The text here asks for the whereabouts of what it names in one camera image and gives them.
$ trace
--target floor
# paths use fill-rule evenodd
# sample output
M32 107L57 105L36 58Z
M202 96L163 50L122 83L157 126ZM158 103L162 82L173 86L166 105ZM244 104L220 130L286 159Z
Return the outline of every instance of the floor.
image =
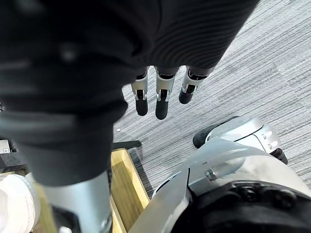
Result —
M149 112L138 116L129 103L115 124L115 142L140 140L130 153L150 195L196 148L204 126L234 115L257 116L282 140L292 168L311 188L311 0L262 0L216 69L188 105L178 101L180 68L165 120L155 116L155 70L149 70Z

